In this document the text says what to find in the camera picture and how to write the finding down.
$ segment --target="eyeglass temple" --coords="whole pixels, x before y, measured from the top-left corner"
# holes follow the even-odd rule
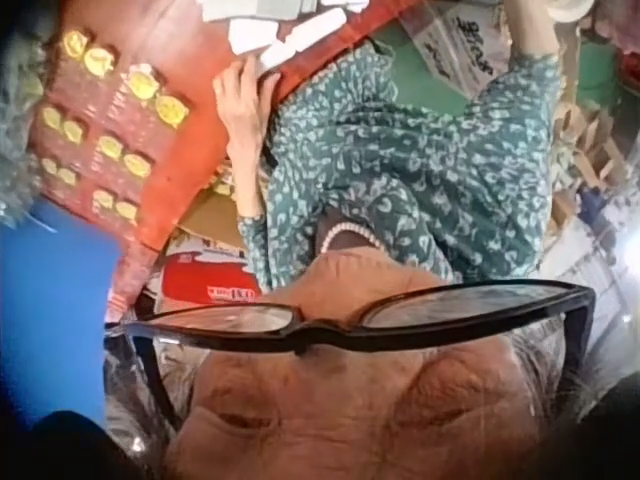
[[[565,354],[558,381],[553,413],[558,416],[570,407],[578,395],[580,371],[587,353],[593,325],[593,308],[585,306],[566,313],[564,320]]]
[[[153,340],[144,337],[133,337],[132,340],[136,354],[142,361],[142,368],[147,377],[147,386],[149,387],[151,395],[158,404],[162,415],[171,426],[178,431],[180,429],[180,420],[176,413],[175,406],[171,402],[171,397],[162,381],[160,368],[158,367],[158,356],[153,345]]]

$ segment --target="cardboard box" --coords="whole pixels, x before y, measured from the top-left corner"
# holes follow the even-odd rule
[[[235,202],[207,189],[200,192],[178,228],[206,240],[212,240],[246,250],[238,231],[238,211]]]
[[[185,234],[167,247],[155,310],[246,303],[260,293],[244,252]]]
[[[551,219],[556,229],[561,229],[564,225],[575,217],[578,207],[575,201],[575,194],[569,190],[561,190],[553,194],[551,204]]]

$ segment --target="black eyeglass frame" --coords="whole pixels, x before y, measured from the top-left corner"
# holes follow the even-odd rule
[[[348,324],[353,325],[353,320],[369,317],[376,311],[387,308],[394,303],[420,296],[484,286],[500,287],[511,285],[553,287],[565,291],[517,307],[505,308],[458,320],[444,320],[403,327],[371,328],[356,325],[354,328],[345,329],[338,326],[331,319],[305,321],[304,315],[298,308],[288,305],[251,303],[233,305],[233,307],[278,308],[291,312],[292,318],[281,329],[259,333],[221,332],[151,323],[154,320],[176,314],[206,312],[231,307],[231,305],[219,305],[162,313],[154,315],[146,321],[127,324],[125,328],[127,333],[134,339],[137,337],[159,338],[171,343],[229,352],[295,352],[300,354],[307,347],[318,344],[332,345],[356,352],[384,352],[417,350],[469,342],[506,333],[564,314],[565,357],[553,404],[553,410],[558,414],[570,403],[571,396],[576,392],[575,385],[578,382],[582,363],[586,356],[596,299],[595,292],[589,287],[555,280],[528,279],[446,285],[402,293],[378,300],[356,312],[349,319]],[[160,395],[168,398],[166,391]]]

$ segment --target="eyeglasses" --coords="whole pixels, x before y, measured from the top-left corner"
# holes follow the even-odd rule
[[[564,316],[565,357],[554,410],[569,401],[586,355],[595,293],[550,280],[504,280],[437,287],[374,302],[346,322],[305,321],[294,307],[222,305],[164,313],[126,326],[132,337],[211,350],[302,353],[326,344],[358,352],[441,347]]]

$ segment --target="gold foil packet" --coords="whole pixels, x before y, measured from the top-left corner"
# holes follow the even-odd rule
[[[66,167],[58,170],[58,178],[67,185],[75,186],[78,183],[78,174]]]
[[[122,159],[125,167],[136,177],[147,178],[151,174],[151,162],[137,153],[128,153]]]
[[[96,77],[104,78],[115,65],[115,55],[102,47],[92,47],[84,54],[84,66]]]
[[[62,124],[62,131],[70,142],[80,145],[84,140],[86,128],[75,120],[65,120]]]
[[[189,108],[171,95],[158,95],[155,103],[160,119],[173,128],[178,128],[189,115]]]
[[[79,30],[71,30],[62,37],[64,51],[75,59],[82,58],[88,43],[89,37]]]
[[[122,142],[111,135],[102,135],[98,138],[98,151],[109,158],[119,160],[123,149]]]
[[[132,65],[124,83],[138,99],[143,101],[151,100],[160,89],[156,73],[148,64]]]
[[[121,217],[135,222],[136,216],[138,215],[138,207],[131,202],[120,200],[116,202],[116,212],[118,212]]]
[[[58,163],[54,159],[49,157],[42,158],[40,159],[40,165],[49,175],[58,174]]]
[[[94,205],[111,210],[113,208],[114,202],[115,197],[113,196],[113,194],[109,193],[106,190],[98,189],[93,192]]]
[[[55,107],[44,107],[42,109],[42,119],[47,127],[60,130],[62,125],[62,113]]]

